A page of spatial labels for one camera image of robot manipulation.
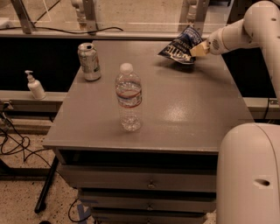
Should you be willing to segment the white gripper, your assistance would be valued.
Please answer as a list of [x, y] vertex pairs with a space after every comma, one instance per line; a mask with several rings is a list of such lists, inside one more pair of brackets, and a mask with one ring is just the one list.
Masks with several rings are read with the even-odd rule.
[[228, 53], [233, 50], [230, 41], [230, 30], [227, 27], [223, 27], [210, 34], [207, 41], [203, 41], [194, 46], [190, 53], [193, 57], [206, 56], [209, 52], [213, 55], [220, 55]]

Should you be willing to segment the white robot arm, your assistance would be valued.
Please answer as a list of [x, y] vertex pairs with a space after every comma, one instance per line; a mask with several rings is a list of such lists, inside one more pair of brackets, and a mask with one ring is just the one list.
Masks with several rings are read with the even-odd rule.
[[[199, 57], [259, 48], [280, 101], [279, 0], [253, 3], [243, 19], [212, 32], [191, 50]], [[216, 224], [280, 224], [280, 125], [255, 120], [223, 138], [216, 174]]]

